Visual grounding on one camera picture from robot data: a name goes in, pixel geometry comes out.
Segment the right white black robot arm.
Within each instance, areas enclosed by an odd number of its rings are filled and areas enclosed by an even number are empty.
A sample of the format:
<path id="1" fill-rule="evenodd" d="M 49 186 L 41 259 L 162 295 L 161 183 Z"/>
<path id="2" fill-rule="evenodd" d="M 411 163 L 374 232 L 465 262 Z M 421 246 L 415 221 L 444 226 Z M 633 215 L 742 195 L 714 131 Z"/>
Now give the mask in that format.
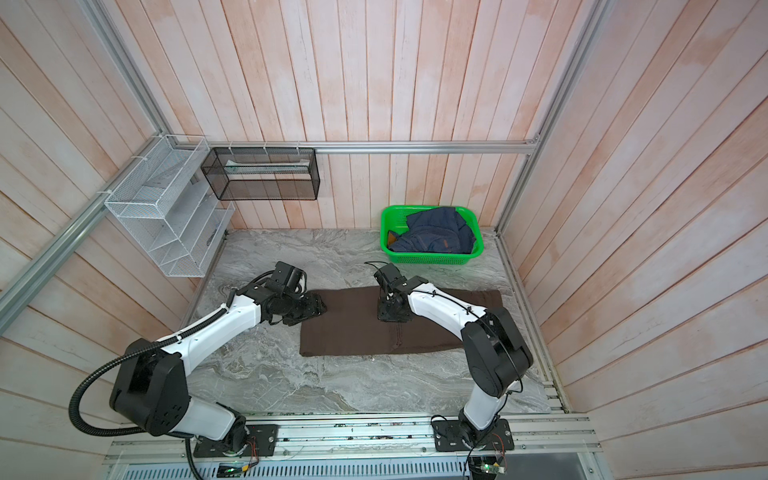
<path id="1" fill-rule="evenodd" d="M 460 300 L 422 277 L 408 279 L 392 263 L 378 267 L 374 278 L 380 287 L 379 320 L 405 323 L 420 316 L 461 340 L 474 387 L 456 420 L 433 423 L 436 449 L 481 447 L 496 433 L 508 397 L 524 391 L 524 374 L 534 364 L 511 314 L 504 307 Z"/>

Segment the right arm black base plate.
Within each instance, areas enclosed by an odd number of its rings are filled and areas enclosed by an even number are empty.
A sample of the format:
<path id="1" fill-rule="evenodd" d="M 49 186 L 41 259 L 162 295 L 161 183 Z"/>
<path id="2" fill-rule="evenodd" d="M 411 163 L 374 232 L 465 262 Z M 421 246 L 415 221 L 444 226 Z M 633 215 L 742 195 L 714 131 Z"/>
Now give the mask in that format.
<path id="1" fill-rule="evenodd" d="M 433 419 L 435 449 L 438 452 L 491 451 L 505 453 L 515 449 L 506 419 L 497 418 L 485 430 L 475 429 L 466 420 Z"/>

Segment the brown trousers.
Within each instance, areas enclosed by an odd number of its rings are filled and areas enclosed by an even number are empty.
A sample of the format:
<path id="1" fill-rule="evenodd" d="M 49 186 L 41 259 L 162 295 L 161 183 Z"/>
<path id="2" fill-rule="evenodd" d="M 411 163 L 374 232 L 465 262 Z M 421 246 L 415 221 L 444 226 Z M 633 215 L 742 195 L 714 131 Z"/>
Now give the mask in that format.
<path id="1" fill-rule="evenodd" d="M 303 357 L 420 354 L 462 346 L 459 337 L 424 317 L 405 323 L 379 320 L 375 286 L 317 293 L 327 311 L 301 324 Z"/>

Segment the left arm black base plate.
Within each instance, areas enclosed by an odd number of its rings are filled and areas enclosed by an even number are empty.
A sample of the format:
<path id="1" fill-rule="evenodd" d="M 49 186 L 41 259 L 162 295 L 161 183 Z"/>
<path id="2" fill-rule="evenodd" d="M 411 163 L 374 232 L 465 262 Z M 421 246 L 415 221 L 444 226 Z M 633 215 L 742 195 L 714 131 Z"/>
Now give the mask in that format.
<path id="1" fill-rule="evenodd" d="M 256 458 L 274 454 L 277 424 L 237 424 L 221 440 L 201 437 L 193 450 L 195 458 Z"/>

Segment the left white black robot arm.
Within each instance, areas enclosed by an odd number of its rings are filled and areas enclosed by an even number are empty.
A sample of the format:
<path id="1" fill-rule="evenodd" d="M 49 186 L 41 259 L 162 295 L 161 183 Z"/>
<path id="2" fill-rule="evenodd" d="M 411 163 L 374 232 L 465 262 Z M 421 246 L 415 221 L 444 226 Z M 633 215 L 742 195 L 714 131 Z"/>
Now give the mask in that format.
<path id="1" fill-rule="evenodd" d="M 219 403 L 192 396 L 187 377 L 208 356 L 263 322 L 292 326 L 327 311 L 319 294 L 306 290 L 306 273 L 284 262 L 230 291 L 218 310 L 155 342 L 139 339 L 125 351 L 110 407 L 152 436 L 197 437 L 225 455 L 246 449 L 245 417 Z"/>

